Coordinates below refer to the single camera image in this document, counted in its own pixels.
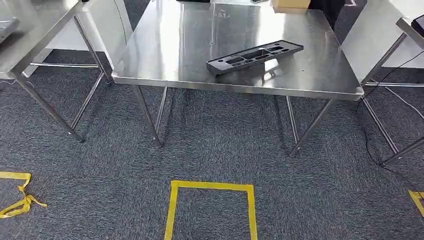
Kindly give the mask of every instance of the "black plastic tray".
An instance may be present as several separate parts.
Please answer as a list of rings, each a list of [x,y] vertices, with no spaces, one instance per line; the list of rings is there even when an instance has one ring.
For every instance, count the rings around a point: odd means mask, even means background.
[[[216,76],[258,65],[270,59],[292,55],[303,49],[302,45],[279,40],[209,60],[206,62],[206,67]]]

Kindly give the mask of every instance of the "black cable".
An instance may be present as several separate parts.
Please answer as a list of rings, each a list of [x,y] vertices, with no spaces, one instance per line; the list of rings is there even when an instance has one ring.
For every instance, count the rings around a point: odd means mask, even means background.
[[[122,20],[122,16],[121,16],[121,11],[119,11],[119,7],[117,4],[116,0],[113,0],[113,2],[115,3],[116,6],[116,10],[118,10],[118,14],[119,14],[119,18],[120,18],[120,23],[122,25],[122,30],[123,30],[123,37],[125,38],[125,45],[127,45],[127,34],[125,33],[125,27],[124,27],[124,21]]]
[[[383,79],[381,80],[381,81],[379,81],[378,83],[377,83],[377,85],[374,87],[374,89],[373,90],[371,90],[368,94],[365,94],[363,97],[362,97],[362,99],[358,102],[358,104],[356,105],[356,111],[358,111],[358,107],[359,107],[359,104],[361,104],[363,101],[364,101],[364,99],[366,98],[366,97],[368,97],[369,95],[371,95],[378,87],[379,87],[379,85],[380,85],[380,83],[382,83],[384,80],[386,80],[386,78],[388,77],[388,76],[390,76],[390,74],[392,74],[393,72],[395,72],[396,70],[398,70],[398,69],[400,69],[401,67],[403,67],[405,64],[407,64],[407,63],[409,63],[409,62],[411,62],[412,60],[414,60],[414,59],[416,59],[416,58],[418,58],[422,53],[424,53],[424,51],[422,51],[422,52],[420,52],[420,53],[418,53],[416,56],[414,56],[413,58],[411,58],[410,60],[408,60],[408,61],[406,61],[406,62],[404,62],[404,63],[402,63],[400,66],[398,66],[398,67],[396,67],[395,69],[393,69],[393,70],[391,70],[389,73],[387,73],[386,74],[386,76],[384,76],[383,77]]]
[[[416,56],[414,56],[410,60],[404,62],[403,64],[401,64],[400,66],[396,67],[395,69],[391,70],[388,74],[386,74],[386,76],[384,76],[384,78],[377,83],[377,85],[375,86],[375,88],[372,91],[370,91],[368,94],[364,95],[363,98],[358,102],[358,104],[356,105],[356,113],[358,113],[358,107],[359,107],[359,105],[364,101],[364,99],[366,97],[368,97],[370,94],[372,94],[379,87],[380,83],[382,83],[390,74],[392,74],[393,72],[395,72],[396,70],[398,70],[399,68],[401,68],[402,66],[404,66],[405,64],[407,64],[407,63],[411,62],[412,60],[418,58],[418,56],[420,56],[422,53],[424,53],[424,51],[418,53]],[[391,172],[391,173],[393,173],[393,174],[401,177],[402,179],[404,179],[410,186],[412,186],[415,189],[415,192],[417,192],[421,196],[421,198],[424,199],[424,196],[421,194],[421,192],[417,190],[418,189],[417,186],[415,186],[411,181],[409,181],[409,179],[407,177],[403,176],[402,174],[400,174],[400,173],[398,173],[398,172],[396,172],[396,171],[394,171],[394,170],[392,170],[390,168],[385,167],[382,163],[378,163],[377,161],[375,161],[373,155],[370,152],[370,148],[368,147],[369,139],[368,139],[368,135],[367,135],[367,130],[365,129],[365,127],[362,124],[361,124],[361,127],[362,127],[363,132],[365,133],[366,151],[368,152],[368,155],[371,158],[371,161],[377,167],[382,168],[382,169],[384,169],[386,171],[389,171],[389,172]]]
[[[373,162],[376,166],[378,166],[378,167],[380,167],[380,168],[382,168],[382,169],[384,169],[384,170],[387,170],[387,171],[389,171],[389,172],[391,172],[391,173],[394,173],[395,175],[397,175],[397,176],[401,177],[403,180],[405,180],[407,183],[409,183],[409,185],[411,185],[411,186],[415,189],[415,191],[414,191],[414,192],[417,192],[417,193],[421,196],[421,198],[422,198],[422,199],[424,199],[424,196],[421,194],[421,192],[420,192],[420,191],[418,191],[418,187],[417,187],[415,184],[413,184],[411,181],[409,181],[409,179],[408,179],[407,177],[405,177],[405,176],[403,176],[402,174],[400,174],[400,173],[398,173],[398,172],[396,172],[396,171],[394,171],[394,170],[392,170],[392,169],[390,169],[390,168],[387,168],[386,166],[384,166],[384,165],[382,165],[382,164],[378,163],[377,161],[375,161],[375,159],[374,159],[373,155],[371,155],[370,148],[368,147],[368,142],[369,142],[369,140],[368,140],[367,130],[364,128],[364,126],[363,126],[362,124],[361,124],[361,127],[362,127],[362,130],[363,130],[364,134],[365,134],[365,146],[366,146],[366,151],[368,152],[368,155],[369,155],[369,157],[371,158],[371,161],[372,161],[372,162]]]

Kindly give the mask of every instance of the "yellow tape strip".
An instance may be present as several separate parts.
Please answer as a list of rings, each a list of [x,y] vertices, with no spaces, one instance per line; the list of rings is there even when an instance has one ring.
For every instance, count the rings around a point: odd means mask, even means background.
[[[423,199],[422,196],[424,196],[424,192],[408,190],[408,193],[411,196],[412,201],[415,203],[416,207],[418,208],[419,212],[424,217],[424,207],[421,204],[421,200],[420,200],[420,199]]]
[[[256,226],[256,212],[255,212],[255,194],[254,194],[253,185],[221,183],[221,182],[180,181],[180,180],[171,181],[171,194],[169,198],[169,209],[168,209],[168,216],[166,219],[164,240],[172,240],[175,211],[177,210],[178,188],[246,191],[250,240],[258,240],[258,231]]]
[[[0,171],[0,179],[25,180],[25,183],[22,186],[17,186],[17,189],[23,194],[23,199],[1,210],[0,219],[10,218],[19,214],[27,213],[30,210],[32,201],[42,207],[47,207],[47,204],[37,201],[37,199],[32,195],[25,194],[25,187],[28,185],[31,179],[30,173]]]

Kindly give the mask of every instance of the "black device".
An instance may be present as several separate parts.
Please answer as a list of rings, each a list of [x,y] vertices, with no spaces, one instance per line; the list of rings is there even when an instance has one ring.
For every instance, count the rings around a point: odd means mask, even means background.
[[[414,19],[411,23],[411,26],[424,38],[424,15]]]
[[[303,49],[302,45],[279,40],[209,60],[206,67],[211,74],[217,76],[292,55]]]

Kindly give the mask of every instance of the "carpet floor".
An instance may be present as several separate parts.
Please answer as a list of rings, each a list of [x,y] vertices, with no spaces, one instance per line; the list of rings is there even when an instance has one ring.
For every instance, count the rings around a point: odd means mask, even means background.
[[[147,2],[125,3],[135,27]],[[364,4],[356,3],[340,14],[335,31],[341,41]],[[63,50],[48,61],[92,62],[87,52]],[[40,67],[31,83],[71,121],[97,75],[94,69],[52,73]],[[417,69],[400,69],[388,79],[423,80]],[[155,118],[162,89],[142,89]],[[394,91],[424,113],[424,89]],[[386,89],[369,101],[400,148],[423,136],[424,120]],[[303,133],[324,100],[292,102]],[[170,181],[186,180],[252,184],[258,239],[420,239],[424,221],[408,189],[424,191],[424,149],[390,165],[406,179],[376,166],[373,161],[389,157],[390,149],[365,107],[356,106],[338,102],[292,158],[283,96],[172,88],[159,129],[163,146],[155,149],[129,86],[102,82],[76,129],[86,140],[80,144],[21,87],[0,84],[0,171],[32,173],[27,192],[48,204],[1,219],[0,238],[161,240]],[[22,198],[20,184],[0,179],[0,209]],[[172,239],[249,236],[246,193],[179,190]]]

